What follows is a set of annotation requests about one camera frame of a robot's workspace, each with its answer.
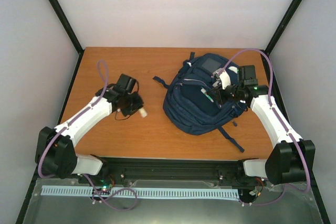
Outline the navy blue student backpack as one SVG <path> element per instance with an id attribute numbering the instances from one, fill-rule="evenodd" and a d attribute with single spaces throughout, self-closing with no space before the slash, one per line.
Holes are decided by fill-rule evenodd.
<path id="1" fill-rule="evenodd" d="M 227 72 L 231 83 L 237 84 L 237 64 L 217 54 L 207 53 L 197 57 L 194 52 L 183 62 L 182 68 L 170 84 L 157 76 L 153 80 L 167 89 L 163 111 L 178 129 L 190 135 L 219 130 L 240 152 L 244 152 L 236 140 L 223 129 L 223 125 L 234 123 L 248 108 L 235 101 L 228 101 L 223 105 L 216 101 L 212 103 L 201 92 L 201 88 L 207 92 L 212 89 L 215 82 L 213 72 L 226 64 L 229 65 Z"/>

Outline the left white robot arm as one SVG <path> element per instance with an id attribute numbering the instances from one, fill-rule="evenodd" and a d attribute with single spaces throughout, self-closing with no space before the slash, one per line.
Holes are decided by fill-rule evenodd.
<path id="1" fill-rule="evenodd" d="M 70 119 L 53 128 L 44 127 L 38 135 L 35 154 L 40 178 L 70 175 L 90 175 L 97 183 L 108 180 L 110 168 L 106 161 L 95 155 L 80 155 L 75 151 L 79 141 L 97 123 L 111 114 L 121 113 L 125 119 L 136 112 L 147 115 L 139 95 L 138 80 L 121 74 L 116 83 L 105 83 L 90 102 Z"/>

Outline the white green glue stick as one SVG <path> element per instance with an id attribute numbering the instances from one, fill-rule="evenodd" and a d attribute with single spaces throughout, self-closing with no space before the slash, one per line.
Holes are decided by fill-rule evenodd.
<path id="1" fill-rule="evenodd" d="M 207 91 L 204 88 L 201 88 L 201 92 L 203 95 L 205 95 L 212 103 L 214 103 L 214 100 L 207 94 Z"/>

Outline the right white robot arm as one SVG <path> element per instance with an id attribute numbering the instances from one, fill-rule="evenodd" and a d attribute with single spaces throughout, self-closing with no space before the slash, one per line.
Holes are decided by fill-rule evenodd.
<path id="1" fill-rule="evenodd" d="M 314 144 L 303 140 L 291 127 L 271 96 L 271 89 L 258 83 L 253 65 L 238 67 L 236 73 L 237 84 L 233 84 L 227 71 L 215 70 L 216 81 L 208 95 L 219 104 L 246 104 L 259 118 L 273 146 L 267 159 L 243 161 L 245 175 L 265 178 L 274 185 L 306 182 L 309 187 Z"/>

